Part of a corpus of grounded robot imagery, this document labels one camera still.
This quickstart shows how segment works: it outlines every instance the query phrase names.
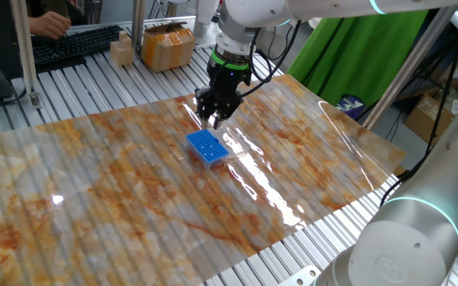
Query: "aluminum extrusion table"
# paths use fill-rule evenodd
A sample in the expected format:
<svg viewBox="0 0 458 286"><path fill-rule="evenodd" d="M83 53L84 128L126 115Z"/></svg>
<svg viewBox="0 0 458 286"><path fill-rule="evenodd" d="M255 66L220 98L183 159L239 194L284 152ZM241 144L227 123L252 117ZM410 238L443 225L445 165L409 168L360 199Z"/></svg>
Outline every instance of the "aluminum extrusion table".
<svg viewBox="0 0 458 286"><path fill-rule="evenodd" d="M187 21L188 25L194 22L193 17L174 20ZM170 20L145 21L145 27L167 21ZM120 25L130 32L130 22ZM98 25L73 28L70 33L96 27ZM41 73L38 89L44 107L33 109L29 97L18 104L0 107L0 132L189 95L196 88L208 85L205 68L212 46L209 41L201 43L188 66L161 73L154 73L137 58L131 65L117 67L111 63L109 52L85 56L85 65ZM257 68L266 72L262 59L257 60ZM14 80L13 84L17 92L24 88L22 79ZM390 177L375 192L248 257L204 285L276 285L309 265L313 267L311 276L318 275L338 253L356 242L377 212L384 191L395 181L395 177ZM458 262L449 285L458 286Z"/></svg>

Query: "desk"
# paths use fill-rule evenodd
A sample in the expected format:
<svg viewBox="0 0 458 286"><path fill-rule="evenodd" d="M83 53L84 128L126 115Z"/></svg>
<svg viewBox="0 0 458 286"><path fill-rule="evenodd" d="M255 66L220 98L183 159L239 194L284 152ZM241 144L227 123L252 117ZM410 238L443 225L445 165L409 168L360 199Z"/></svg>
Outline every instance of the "desk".
<svg viewBox="0 0 458 286"><path fill-rule="evenodd" d="M196 129L188 112L192 96L177 97L206 84L201 72L208 55L209 49L198 48L189 66L154 74L138 61L114 67L107 54L97 53L87 56L86 66L39 75L43 110L26 109L26 102L0 107L0 132L20 129L0 134L0 276L8 272L22 284L152 278L198 284L215 275L205 283L273 285L306 265L319 273L355 242L383 188L394 182L387 173L401 153L281 77L227 122L242 130L251 154L234 169L204 171L180 146ZM167 133L172 139L164 140ZM381 169L372 163L377 160ZM143 161L148 164L135 168ZM299 168L301 162L309 170ZM133 187L125 187L125 179ZM223 187L214 191L218 184ZM155 191L147 192L150 186ZM325 191L305 192L309 186ZM219 206L207 203L210 194L217 194L211 199ZM145 198L154 203L143 208ZM189 203L174 204L181 200ZM229 211L233 201L239 203ZM214 220L196 221L198 214L207 217L203 211ZM160 220L168 222L151 223ZM458 265L452 281L458 285Z"/></svg>

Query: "cardboard box in background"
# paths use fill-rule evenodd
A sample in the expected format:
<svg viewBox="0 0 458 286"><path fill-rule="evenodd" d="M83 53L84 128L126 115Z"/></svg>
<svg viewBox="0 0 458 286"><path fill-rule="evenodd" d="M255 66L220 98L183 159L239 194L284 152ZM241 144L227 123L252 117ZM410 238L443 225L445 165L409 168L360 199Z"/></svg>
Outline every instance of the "cardboard box in background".
<svg viewBox="0 0 458 286"><path fill-rule="evenodd" d="M458 79L452 81L452 88L455 91L458 91ZM440 103L433 97L440 91L440 88L435 87L429 90L423 90L423 95L414 107L413 111L404 122L409 129L415 132L421 139L429 143L430 135L434 128L434 122L436 121L437 112L440 108ZM455 118L455 115L452 114L452 111L443 108L441 113L441 118L439 125L437 126L436 137L433 140L433 145L435 145L441 135L445 130L450 126L452 120Z"/></svg>
<svg viewBox="0 0 458 286"><path fill-rule="evenodd" d="M154 72L190 63L196 38L182 24L186 22L159 25L144 32L141 58Z"/></svg>

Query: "person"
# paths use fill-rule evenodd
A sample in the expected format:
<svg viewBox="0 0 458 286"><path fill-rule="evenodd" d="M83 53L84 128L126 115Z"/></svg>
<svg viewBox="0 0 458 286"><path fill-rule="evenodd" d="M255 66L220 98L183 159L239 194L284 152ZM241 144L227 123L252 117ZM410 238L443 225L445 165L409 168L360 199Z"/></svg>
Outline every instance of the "person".
<svg viewBox="0 0 458 286"><path fill-rule="evenodd" d="M26 0L26 4L33 35L58 40L72 25L65 0Z"/></svg>

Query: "glossy plastic sheet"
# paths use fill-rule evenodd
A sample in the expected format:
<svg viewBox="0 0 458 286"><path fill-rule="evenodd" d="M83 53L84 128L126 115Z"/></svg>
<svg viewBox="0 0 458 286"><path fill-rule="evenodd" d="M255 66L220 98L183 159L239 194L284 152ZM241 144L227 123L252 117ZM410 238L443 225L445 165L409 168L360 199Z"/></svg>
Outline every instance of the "glossy plastic sheet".
<svg viewBox="0 0 458 286"><path fill-rule="evenodd" d="M0 284L197 285L404 156L284 75L224 122L248 152L206 170L185 140L193 100L0 133Z"/></svg>

